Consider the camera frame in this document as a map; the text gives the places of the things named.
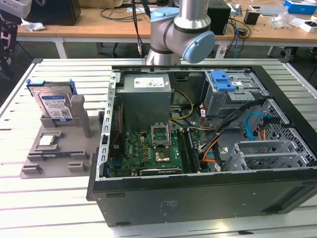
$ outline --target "floor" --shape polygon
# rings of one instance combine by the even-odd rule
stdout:
[[[57,59],[59,58],[57,49],[54,43],[50,42],[20,42],[23,48],[30,54],[33,58],[47,58],[47,59]],[[99,55],[96,51],[95,43],[66,43],[65,48],[68,53],[69,58],[111,58],[112,57],[112,47],[114,44],[105,43],[103,46],[103,54]],[[249,58],[249,59],[266,59],[268,58],[267,51],[269,47],[258,47],[258,46],[246,46],[244,50],[238,54],[237,58]],[[276,47],[272,57],[281,58],[280,55],[281,48]],[[116,49],[118,58],[138,58],[139,53],[136,48],[136,44],[130,43],[120,43]],[[2,82],[2,87],[0,87],[0,105],[6,100],[15,84],[22,77],[25,70],[28,68],[32,62],[31,57],[29,57],[23,49],[17,46],[15,53],[12,56],[13,63],[11,68],[15,73],[12,79],[6,79],[1,76],[0,80]],[[233,58],[234,54],[228,53],[226,58]],[[300,48],[297,52],[295,61],[292,65],[295,69],[306,79],[310,76],[314,68],[316,67],[316,62],[312,62],[310,56],[307,54],[305,48]],[[317,85],[317,72],[311,79],[311,84],[313,86]]]

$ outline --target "circuit board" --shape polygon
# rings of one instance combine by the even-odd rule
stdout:
[[[194,146],[197,148],[202,142],[198,131],[191,131]],[[159,131],[155,133],[155,140],[166,139],[166,133]],[[171,143],[168,148],[154,147],[152,144],[152,134],[150,131],[126,132],[125,137],[125,155],[122,161],[112,160],[111,177],[129,177],[134,176],[131,170],[139,171],[144,169],[181,169],[182,158],[179,150],[177,131],[170,133]],[[160,160],[161,150],[167,150],[168,158]]]

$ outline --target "white sticker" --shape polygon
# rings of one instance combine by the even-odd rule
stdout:
[[[134,79],[135,88],[163,88],[164,79],[163,78],[135,78]]]
[[[206,110],[205,109],[201,109],[200,110],[200,114],[202,115],[202,117],[206,117]]]
[[[56,157],[56,155],[42,155],[42,157]]]
[[[235,82],[231,82],[231,83],[232,83],[232,85],[234,85],[234,86],[242,86],[242,83],[241,83],[241,82],[235,81]]]
[[[69,108],[64,105],[66,102],[64,96],[42,96],[42,100],[52,119],[69,121],[73,118]]]
[[[214,168],[215,168],[218,172],[221,172],[221,167],[220,167],[217,163],[214,164]]]

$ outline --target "motherboard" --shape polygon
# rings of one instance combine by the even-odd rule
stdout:
[[[184,174],[192,169],[190,164],[197,170],[201,143],[197,130],[126,132],[124,155],[111,159],[110,177]]]

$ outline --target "desk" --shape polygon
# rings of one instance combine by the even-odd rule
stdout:
[[[242,21],[245,16],[245,10],[250,5],[263,5],[261,1],[242,3],[241,7],[243,10],[243,16],[236,16],[235,19]],[[267,5],[283,6],[282,3],[278,1],[270,1]],[[297,18],[310,19],[310,15],[293,14]],[[245,45],[251,46],[291,46],[291,47],[317,47],[317,34],[308,33],[303,29],[296,28],[292,26],[291,29],[273,29],[270,25],[270,17],[259,16],[256,25],[248,25],[251,28],[251,35],[245,41]],[[226,28],[226,33],[228,35],[233,34],[234,30],[232,26]]]
[[[143,65],[140,59],[45,59],[31,64],[0,108],[0,237],[103,238],[233,237],[247,230],[248,238],[308,238],[317,234],[317,196],[289,214],[197,222],[108,228],[95,202],[87,202],[88,177],[20,179],[21,167],[39,127],[41,111],[25,80],[68,81],[85,96],[88,115],[106,106],[113,65]],[[317,91],[289,64],[276,59],[208,59],[200,65],[262,65],[300,109],[314,103]]]
[[[246,10],[249,5],[256,3],[243,3],[242,9]],[[282,5],[272,1],[270,5]],[[113,13],[112,17],[131,16],[132,13]],[[308,19],[308,15],[297,15],[297,17]],[[147,16],[138,16],[139,33],[144,43],[150,43],[151,26]],[[243,21],[244,16],[236,17]],[[252,30],[251,36],[245,41],[245,45],[253,46],[297,46],[317,47],[317,34],[308,33],[300,28],[273,29],[269,24],[269,17],[259,17],[255,26],[249,25]],[[234,37],[234,31],[228,26],[223,36],[216,36],[217,49],[216,58],[223,58],[225,49]],[[100,16],[98,9],[83,8],[80,18],[74,26],[47,26],[46,30],[37,32],[18,31],[19,41],[51,41],[56,44],[60,58],[67,58],[64,42],[118,42],[136,43],[136,32],[133,22],[115,22]]]
[[[44,30],[30,32],[25,30],[23,27],[18,26],[17,41],[54,42],[58,50],[59,57],[66,58],[63,39],[56,36],[60,26],[47,25],[45,27],[46,29]]]

